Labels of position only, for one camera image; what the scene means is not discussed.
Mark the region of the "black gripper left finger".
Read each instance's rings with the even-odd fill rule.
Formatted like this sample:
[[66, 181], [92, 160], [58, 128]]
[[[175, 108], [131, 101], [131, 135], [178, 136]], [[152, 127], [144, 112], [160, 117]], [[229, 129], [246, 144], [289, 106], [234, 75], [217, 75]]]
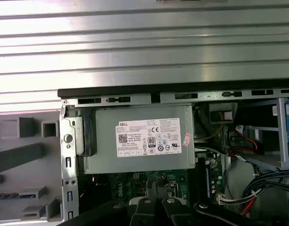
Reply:
[[153, 226], [156, 223], [156, 181], [146, 182], [146, 196], [126, 205], [109, 201], [62, 223], [63, 226]]

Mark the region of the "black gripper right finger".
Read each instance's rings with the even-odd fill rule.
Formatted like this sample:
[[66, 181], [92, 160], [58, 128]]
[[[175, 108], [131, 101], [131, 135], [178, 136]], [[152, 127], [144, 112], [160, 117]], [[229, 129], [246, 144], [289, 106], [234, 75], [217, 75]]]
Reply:
[[261, 226], [258, 221], [242, 217], [213, 204], [207, 196], [205, 179], [194, 187], [195, 199], [183, 205], [177, 198], [161, 194], [162, 209], [174, 226]]

